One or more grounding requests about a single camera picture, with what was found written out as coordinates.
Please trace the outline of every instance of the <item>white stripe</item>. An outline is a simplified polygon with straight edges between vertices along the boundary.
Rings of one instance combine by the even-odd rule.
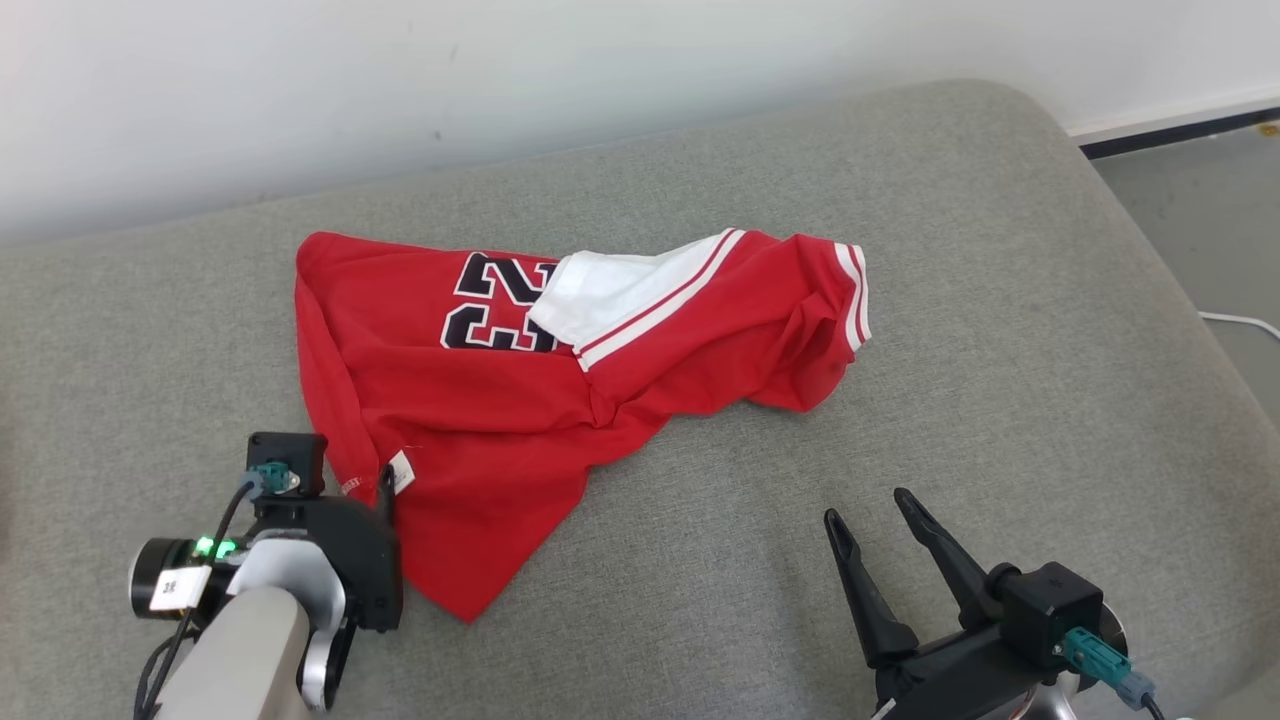
[[[872,327],[867,323],[867,295],[870,292],[870,288],[867,287],[867,258],[863,256],[863,249],[856,245],[854,255],[858,256],[858,266],[863,269],[861,295],[858,299],[858,327],[863,328],[863,337],[870,340]]]
[[[861,341],[858,340],[858,305],[863,299],[863,278],[858,272],[858,266],[854,265],[854,258],[849,254],[849,246],[842,242],[832,243],[836,249],[836,260],[840,263],[840,269],[845,270],[849,279],[854,281],[854,300],[849,304],[849,314],[845,315],[845,341],[849,342],[849,350],[854,352],[863,346]]]
[[[648,315],[644,315],[635,323],[631,323],[626,328],[618,331],[618,333],[616,333],[613,337],[605,340],[604,342],[584,352],[579,357],[579,364],[582,366],[582,369],[589,370],[591,365],[599,363],[600,360],[608,357],[611,354],[625,347],[628,342],[636,340],[637,337],[653,329],[653,327],[657,325],[658,323],[669,318],[672,314],[676,313],[676,310],[680,310],[680,307],[684,306],[685,302],[689,302],[689,300],[692,296],[698,295],[698,291],[707,287],[707,283],[712,281],[712,278],[716,275],[716,272],[719,269],[721,264],[724,263],[724,259],[728,258],[728,254],[732,252],[733,246],[737,245],[737,241],[744,234],[746,234],[745,231],[733,231],[732,233],[730,233],[728,237],[724,238],[724,242],[721,245],[719,250],[716,252],[716,256],[712,258],[710,265],[708,265],[707,269],[700,275],[698,275],[698,278],[694,282],[689,283],[687,287],[685,287],[676,295],[671,296],[662,305],[655,306],[653,310],[649,311]]]

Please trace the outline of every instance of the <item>white cable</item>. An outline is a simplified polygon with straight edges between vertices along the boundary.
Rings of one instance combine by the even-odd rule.
[[[1204,318],[1206,320],[1219,320],[1222,323],[1242,323],[1245,325],[1253,325],[1256,328],[1262,328],[1263,331],[1271,333],[1271,337],[1280,340],[1280,331],[1277,331],[1275,325],[1257,318],[1245,318],[1244,315],[1224,315],[1221,313],[1201,313],[1201,318]]]

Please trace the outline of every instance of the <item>basketball jersey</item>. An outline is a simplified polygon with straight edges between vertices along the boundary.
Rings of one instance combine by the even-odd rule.
[[[557,261],[316,233],[297,270],[302,392],[343,492],[371,505],[384,465],[412,474],[404,577],[466,621],[591,466],[675,414],[809,410],[870,337],[861,250],[801,234]]]

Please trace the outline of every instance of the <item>clothing tag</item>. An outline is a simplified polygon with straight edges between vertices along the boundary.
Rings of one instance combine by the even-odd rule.
[[[200,605],[214,569],[209,565],[163,570],[151,593],[151,610],[186,610]]]
[[[392,457],[390,466],[396,470],[396,495],[408,487],[413,482],[413,468],[408,464],[408,457],[404,456],[404,451],[396,454]]]
[[[884,707],[882,707],[879,712],[877,712],[876,715],[872,715],[872,720],[882,720],[886,715],[888,715],[890,710],[893,710],[895,705],[897,705],[897,701],[893,698],[888,698],[888,702],[884,703]]]

